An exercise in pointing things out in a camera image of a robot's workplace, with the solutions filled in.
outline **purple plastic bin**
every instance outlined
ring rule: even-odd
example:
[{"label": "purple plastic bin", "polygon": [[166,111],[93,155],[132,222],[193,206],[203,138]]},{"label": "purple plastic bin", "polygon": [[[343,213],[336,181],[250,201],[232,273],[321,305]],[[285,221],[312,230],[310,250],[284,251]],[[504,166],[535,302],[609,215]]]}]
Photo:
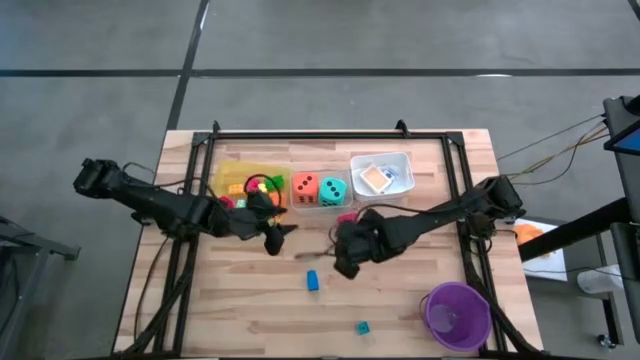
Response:
[{"label": "purple plastic bin", "polygon": [[424,322],[433,337],[451,350],[476,351],[491,332],[489,304],[470,286],[447,282],[431,291]]}]

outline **cyan dice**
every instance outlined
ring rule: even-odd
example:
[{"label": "cyan dice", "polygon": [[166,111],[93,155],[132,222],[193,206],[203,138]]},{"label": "cyan dice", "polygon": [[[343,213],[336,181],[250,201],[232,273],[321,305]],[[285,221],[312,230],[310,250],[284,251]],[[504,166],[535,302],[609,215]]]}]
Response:
[{"label": "cyan dice", "polygon": [[347,195],[347,183],[336,178],[325,178],[318,191],[318,203],[321,206],[341,206]]}]

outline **wooden tabletop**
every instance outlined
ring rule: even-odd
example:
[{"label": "wooden tabletop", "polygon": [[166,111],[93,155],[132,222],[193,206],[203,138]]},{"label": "wooden tabletop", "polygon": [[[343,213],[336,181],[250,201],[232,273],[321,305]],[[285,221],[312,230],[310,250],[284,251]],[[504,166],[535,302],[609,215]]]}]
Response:
[{"label": "wooden tabletop", "polygon": [[[474,183],[497,175],[489,132],[460,131],[464,133]],[[192,131],[167,133],[157,183],[184,178],[192,134]],[[296,171],[341,170],[349,169],[349,160],[355,155],[395,151],[409,155],[416,182],[403,204],[427,209],[451,198],[441,143],[436,140],[217,141],[211,181],[218,162],[225,159],[283,165]],[[198,167],[203,158],[200,154]],[[459,187],[464,189],[460,173],[457,178]],[[394,214],[394,210],[381,212]],[[324,250],[329,244],[327,231],[334,221],[335,216],[309,218],[290,211],[283,223],[297,223],[301,228],[287,235],[281,253],[275,257],[266,254],[263,239],[240,241],[201,236],[182,355],[475,355],[456,354],[438,344],[425,329],[418,309],[421,298],[438,284],[465,281],[454,225],[422,235],[397,258],[382,264],[362,264],[356,279],[347,280],[333,269],[332,258],[294,260],[299,252]],[[154,227],[146,228],[142,234],[115,350],[124,349],[133,341],[136,305],[151,261],[163,240]],[[160,305],[169,253],[170,246],[165,246],[145,297],[140,328]],[[541,349],[513,235],[499,232],[493,238],[489,258],[498,303],[525,338]],[[320,280],[320,291],[315,293],[306,289],[309,269],[315,269]],[[176,308],[169,318],[169,344],[173,339]],[[369,335],[357,335],[355,326],[359,321],[369,323]],[[495,348],[492,338],[489,347]]]}]

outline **yellow container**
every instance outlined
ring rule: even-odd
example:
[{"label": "yellow container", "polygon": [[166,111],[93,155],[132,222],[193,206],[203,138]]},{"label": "yellow container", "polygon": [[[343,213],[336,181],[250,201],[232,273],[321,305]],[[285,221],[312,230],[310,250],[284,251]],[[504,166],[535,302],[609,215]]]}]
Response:
[{"label": "yellow container", "polygon": [[[237,188],[237,186],[235,185],[243,186],[247,181],[247,178],[255,174],[264,174],[270,177],[281,175],[284,179],[284,186],[283,189],[280,189],[280,192],[283,195],[289,193],[291,169],[283,166],[250,163],[235,160],[223,160],[220,162],[220,164],[218,164],[218,168],[213,177],[213,191],[217,196],[229,196],[234,197],[235,199],[245,198],[244,193],[238,194],[236,189],[234,189]],[[259,180],[261,182],[269,181],[264,178],[260,178]],[[231,194],[229,193],[230,187],[233,191],[233,193]]]}]

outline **gray floor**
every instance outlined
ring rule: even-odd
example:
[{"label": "gray floor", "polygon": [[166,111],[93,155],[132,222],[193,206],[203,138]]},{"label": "gray floor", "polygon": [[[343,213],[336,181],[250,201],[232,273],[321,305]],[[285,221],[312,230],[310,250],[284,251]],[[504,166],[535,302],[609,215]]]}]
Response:
[{"label": "gray floor", "polygon": [[[197,0],[0,2],[0,69],[180,68]],[[638,67],[640,31],[625,0],[218,0],[195,68]],[[638,92],[638,77],[191,79],[179,129],[489,128],[498,155],[602,112]],[[89,200],[71,183],[85,157],[155,166],[175,78],[0,78],[0,213],[69,244],[52,261],[25,332],[24,358],[108,353],[140,232],[126,208]],[[521,170],[590,125],[500,163]],[[552,177],[568,158],[529,177]],[[519,189],[533,215],[570,220],[622,195],[613,157],[580,150],[560,180]],[[606,352],[599,302],[532,294],[545,348]]]}]

